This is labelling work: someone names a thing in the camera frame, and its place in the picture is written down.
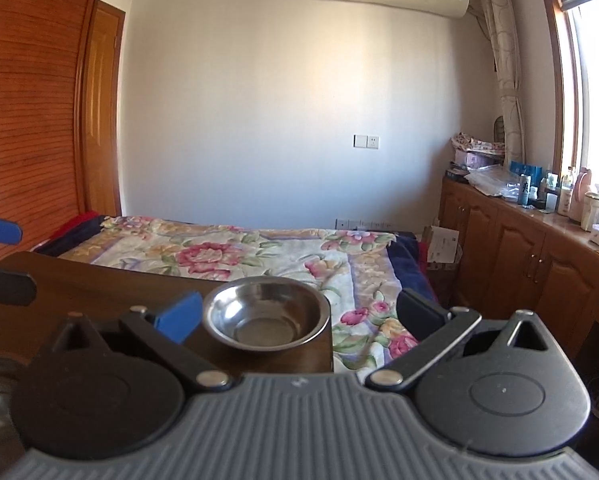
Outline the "dark blue blanket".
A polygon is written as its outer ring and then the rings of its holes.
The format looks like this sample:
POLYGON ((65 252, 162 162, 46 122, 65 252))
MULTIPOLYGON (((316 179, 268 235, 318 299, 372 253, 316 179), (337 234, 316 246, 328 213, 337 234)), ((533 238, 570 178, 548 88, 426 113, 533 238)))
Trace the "dark blue blanket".
POLYGON ((437 301, 435 292, 426 275, 420 242, 411 232, 397 232, 395 240, 386 247, 388 261, 398 282, 398 293, 412 289, 427 300, 437 301))

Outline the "wooden sideboard cabinet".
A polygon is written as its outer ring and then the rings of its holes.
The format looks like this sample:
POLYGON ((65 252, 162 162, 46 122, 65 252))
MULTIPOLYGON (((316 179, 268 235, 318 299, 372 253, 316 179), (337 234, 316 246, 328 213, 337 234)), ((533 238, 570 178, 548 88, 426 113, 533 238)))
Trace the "wooden sideboard cabinet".
POLYGON ((536 312, 575 358, 599 330, 599 246, 559 214, 487 197, 444 179, 438 220, 459 233, 450 304, 485 318, 536 312))

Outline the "white paper bag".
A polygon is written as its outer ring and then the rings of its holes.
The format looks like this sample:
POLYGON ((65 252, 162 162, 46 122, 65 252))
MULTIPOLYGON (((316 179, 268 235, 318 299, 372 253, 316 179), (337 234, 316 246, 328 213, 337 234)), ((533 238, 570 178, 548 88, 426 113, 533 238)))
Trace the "white paper bag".
POLYGON ((423 233, 423 242, 427 247, 427 262, 452 264, 456 260, 459 245, 457 230, 428 226, 423 233))

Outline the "floral bed quilt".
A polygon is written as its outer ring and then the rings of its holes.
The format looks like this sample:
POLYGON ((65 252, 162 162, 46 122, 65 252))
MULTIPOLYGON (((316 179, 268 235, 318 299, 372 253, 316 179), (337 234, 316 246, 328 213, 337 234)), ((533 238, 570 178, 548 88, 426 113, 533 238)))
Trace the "floral bed quilt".
POLYGON ((393 233, 347 230, 247 230, 148 217, 108 217, 98 233, 63 258, 129 271, 228 282, 293 278, 331 304, 338 372, 366 378, 418 344, 397 318, 403 288, 393 233))

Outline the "wooden slatted wardrobe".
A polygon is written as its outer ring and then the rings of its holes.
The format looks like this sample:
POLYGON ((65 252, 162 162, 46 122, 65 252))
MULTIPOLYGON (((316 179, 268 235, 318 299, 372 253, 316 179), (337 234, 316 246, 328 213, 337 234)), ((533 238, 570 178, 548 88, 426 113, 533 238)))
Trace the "wooden slatted wardrobe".
POLYGON ((98 0, 0 0, 0 218, 37 246, 86 210, 88 44, 98 0))

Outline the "patterned beige curtain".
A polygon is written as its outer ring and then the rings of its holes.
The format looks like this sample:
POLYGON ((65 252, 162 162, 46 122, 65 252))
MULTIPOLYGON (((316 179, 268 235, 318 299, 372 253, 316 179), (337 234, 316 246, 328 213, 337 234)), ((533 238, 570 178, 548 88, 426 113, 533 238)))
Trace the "patterned beige curtain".
POLYGON ((505 128, 505 162, 525 162, 521 59, 512 0, 479 0, 493 50, 505 128))

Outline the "clear plastic bag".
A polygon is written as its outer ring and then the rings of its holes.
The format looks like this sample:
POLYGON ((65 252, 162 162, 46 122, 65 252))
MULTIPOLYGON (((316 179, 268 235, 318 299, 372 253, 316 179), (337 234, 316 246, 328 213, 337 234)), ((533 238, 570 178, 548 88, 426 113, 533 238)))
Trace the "clear plastic bag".
POLYGON ((513 202, 519 197, 520 177, 499 165, 471 169, 465 176, 465 180, 478 192, 489 197, 499 197, 513 202))

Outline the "white wall switch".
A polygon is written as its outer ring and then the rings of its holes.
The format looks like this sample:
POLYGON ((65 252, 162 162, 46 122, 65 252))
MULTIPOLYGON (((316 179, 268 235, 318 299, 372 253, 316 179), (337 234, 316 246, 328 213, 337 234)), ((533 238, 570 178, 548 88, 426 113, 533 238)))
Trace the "white wall switch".
POLYGON ((377 150, 380 148, 380 138, 378 136, 364 136, 363 134, 354 135, 355 148, 368 148, 368 150, 377 150))

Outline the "wall power outlet strip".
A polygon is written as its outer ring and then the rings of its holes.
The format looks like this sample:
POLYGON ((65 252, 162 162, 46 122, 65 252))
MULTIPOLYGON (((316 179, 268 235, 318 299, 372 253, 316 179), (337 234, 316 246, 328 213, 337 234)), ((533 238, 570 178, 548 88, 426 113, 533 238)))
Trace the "wall power outlet strip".
POLYGON ((334 223, 334 229, 388 232, 393 231, 394 226, 392 226, 391 223, 384 221, 336 219, 334 223))

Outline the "red cloth on bed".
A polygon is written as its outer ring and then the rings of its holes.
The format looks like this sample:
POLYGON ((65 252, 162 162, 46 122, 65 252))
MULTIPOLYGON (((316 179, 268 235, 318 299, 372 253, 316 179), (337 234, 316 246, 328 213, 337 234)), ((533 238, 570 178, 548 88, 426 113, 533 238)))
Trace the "red cloth on bed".
POLYGON ((101 223, 106 217, 97 211, 87 211, 79 214, 59 229, 55 230, 48 240, 33 249, 36 254, 59 257, 76 248, 85 240, 89 240, 101 231, 101 223))

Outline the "small steel bowl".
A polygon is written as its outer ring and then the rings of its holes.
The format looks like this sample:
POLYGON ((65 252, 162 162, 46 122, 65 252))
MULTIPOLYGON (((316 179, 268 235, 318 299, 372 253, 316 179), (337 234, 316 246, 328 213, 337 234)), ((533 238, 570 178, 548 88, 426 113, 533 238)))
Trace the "small steel bowl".
POLYGON ((322 292, 300 281, 255 276, 222 284, 203 300, 205 330, 226 346, 281 352, 308 344, 331 320, 322 292))

